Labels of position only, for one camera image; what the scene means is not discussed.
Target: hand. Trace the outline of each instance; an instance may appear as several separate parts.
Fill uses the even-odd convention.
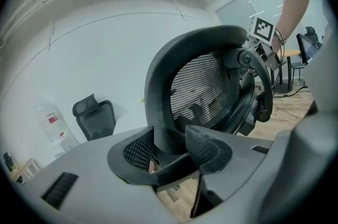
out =
[[[279,40],[278,37],[274,35],[273,41],[271,43],[271,46],[273,47],[273,51],[278,55],[278,51],[280,49]]]

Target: black office chair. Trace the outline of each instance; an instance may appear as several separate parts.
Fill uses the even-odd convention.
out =
[[[161,164],[186,153],[187,125],[248,135],[256,120],[268,121],[269,75],[260,58],[242,48],[246,38],[237,26],[210,27],[178,36],[157,53],[147,73],[145,109]],[[247,72],[240,82],[242,67],[255,68],[263,81],[257,99],[253,75]]]
[[[73,115],[88,141],[110,136],[114,132],[116,120],[111,102],[105,100],[98,103],[94,94],[77,102],[73,106]]]
[[[317,38],[318,39],[317,34],[315,34],[314,28],[312,28],[312,27],[306,27],[306,29],[307,29],[308,34],[310,34],[312,36],[312,38],[314,38],[314,39]],[[296,35],[298,46],[299,46],[299,50],[301,51],[301,53],[299,54],[299,57],[301,58],[301,62],[293,62],[293,63],[291,63],[291,68],[293,70],[293,73],[292,73],[292,86],[294,85],[295,71],[299,70],[298,81],[300,81],[301,80],[301,70],[306,67],[307,61],[308,61],[308,58],[306,57],[306,53],[305,53],[305,48],[304,48],[304,45],[303,45],[302,37],[304,37],[304,36],[301,35],[300,33],[298,33]]]

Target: chair headrest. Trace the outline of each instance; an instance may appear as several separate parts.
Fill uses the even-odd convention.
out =
[[[73,106],[73,115],[79,117],[92,112],[99,107],[99,103],[96,101],[94,94],[78,101]]]

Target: bracelet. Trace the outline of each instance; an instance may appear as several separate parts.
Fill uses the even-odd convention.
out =
[[[286,38],[280,33],[279,30],[275,29],[275,36],[277,36],[279,42],[281,45],[284,45],[286,43]]]

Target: monitor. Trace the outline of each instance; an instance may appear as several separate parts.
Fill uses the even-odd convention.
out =
[[[298,33],[297,41],[301,51],[302,63],[309,63],[313,56],[317,53],[318,47],[308,37]]]

